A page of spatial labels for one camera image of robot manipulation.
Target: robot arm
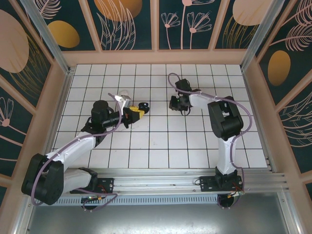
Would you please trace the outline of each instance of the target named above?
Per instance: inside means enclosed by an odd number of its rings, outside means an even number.
[[[179,80],[175,85],[180,90],[194,92],[194,94],[178,92],[177,97],[171,97],[170,109],[181,112],[190,111],[192,107],[208,109],[212,130],[218,138],[219,146],[215,182],[220,189],[231,188],[232,182],[240,180],[240,176],[237,175],[237,170],[232,165],[230,146],[233,144],[232,159],[234,161],[236,141],[233,142],[233,139],[240,134],[244,126],[237,106],[230,102],[215,100],[204,93],[198,93],[198,89],[192,90],[186,79]]]
[[[142,102],[138,107],[130,106],[130,98],[126,95],[115,96],[121,107],[121,123],[129,125],[140,120],[148,113],[148,103]],[[114,112],[103,100],[96,101],[91,110],[91,117],[87,120],[81,132],[68,144],[66,149],[49,163],[45,173],[40,175],[35,189],[35,198],[48,204],[54,204],[66,192],[83,188],[95,192],[100,181],[96,172],[88,168],[68,169],[84,153],[96,148],[105,136],[93,136],[107,132],[107,128],[115,127],[119,122],[119,112]],[[36,154],[32,157],[22,184],[22,192],[31,195],[35,178],[43,164],[53,157],[56,152],[46,155]]]

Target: white grid floor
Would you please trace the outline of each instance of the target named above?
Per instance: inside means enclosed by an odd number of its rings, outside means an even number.
[[[121,125],[96,149],[80,157],[73,168],[214,168],[218,142],[208,111],[193,107],[185,117],[168,108],[171,95],[176,95],[166,81],[166,74],[171,72],[186,78],[193,89],[200,88],[220,97],[233,96],[252,113],[239,65],[80,64],[75,71],[54,150],[79,133],[95,101],[103,99],[116,108],[107,94],[127,90],[134,105],[148,102],[150,112],[129,129]],[[240,111],[246,128],[248,117]],[[244,168],[267,168],[254,122],[251,131],[237,143],[235,163]]]

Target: flower illustration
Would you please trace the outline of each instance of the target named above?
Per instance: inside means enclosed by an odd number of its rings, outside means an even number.
[[[184,6],[205,5],[213,3],[215,0],[182,0]]]
[[[166,27],[167,41],[168,41],[169,49],[171,49],[170,41],[169,41],[168,28],[179,26],[181,24],[181,22],[178,20],[179,18],[176,15],[176,13],[169,13],[168,15],[166,13],[162,13],[161,19],[162,19],[162,22],[164,23],[164,25]]]
[[[191,40],[190,40],[190,49],[192,48],[192,37],[193,33],[199,33],[199,32],[205,32],[211,30],[211,24],[210,18],[209,18],[210,12],[204,14],[204,13],[198,13],[196,17],[194,18],[194,12],[187,14],[187,23],[190,28],[191,32]]]
[[[10,118],[12,116],[12,112],[13,112],[13,107],[14,107],[14,102],[8,98],[7,102],[5,102],[3,97],[0,97],[0,126],[1,127],[9,127],[15,131],[17,131],[18,133],[21,133],[23,135],[26,135],[26,133],[12,127],[10,125]],[[8,142],[11,142],[13,144],[16,144],[18,146],[22,146],[23,144],[20,144],[14,140],[11,140],[5,136],[0,135],[1,139],[4,139]]]
[[[185,9],[187,6],[192,5],[205,5],[209,3],[213,3],[215,0],[182,0],[184,5],[183,13],[182,13],[182,27],[181,27],[181,50],[183,50],[183,26],[184,26],[184,16],[185,16]]]
[[[10,118],[13,112],[14,102],[8,99],[7,104],[3,97],[0,97],[0,126],[7,127],[10,125]]]

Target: black mounting plate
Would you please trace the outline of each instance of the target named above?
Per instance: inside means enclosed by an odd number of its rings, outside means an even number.
[[[202,192],[220,192],[220,191],[235,191],[233,183],[243,189],[242,178],[238,175],[231,181],[224,183],[220,188],[215,180],[215,176],[201,176],[199,178],[199,186]]]
[[[114,190],[114,178],[98,178],[97,179],[98,186],[90,193],[104,193],[102,186],[104,187],[106,193],[111,194]],[[72,190],[70,191],[71,194],[83,194],[84,192]]]

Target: grid tile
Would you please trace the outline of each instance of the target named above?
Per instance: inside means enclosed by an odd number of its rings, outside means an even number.
[[[220,97],[233,96],[252,114],[239,66],[168,64],[109,64],[78,66],[68,94],[54,148],[71,141],[91,115],[93,103],[106,100],[116,110],[108,93],[133,98],[133,105],[148,102],[150,112],[128,129],[122,124],[94,150],[80,157],[72,167],[90,168],[214,168],[218,160],[218,139],[211,129],[208,110],[193,107],[189,116],[169,109],[176,91],[166,81],[175,72],[191,87]],[[249,119],[239,108],[245,130]],[[245,168],[266,168],[256,124],[236,142],[235,163]]]

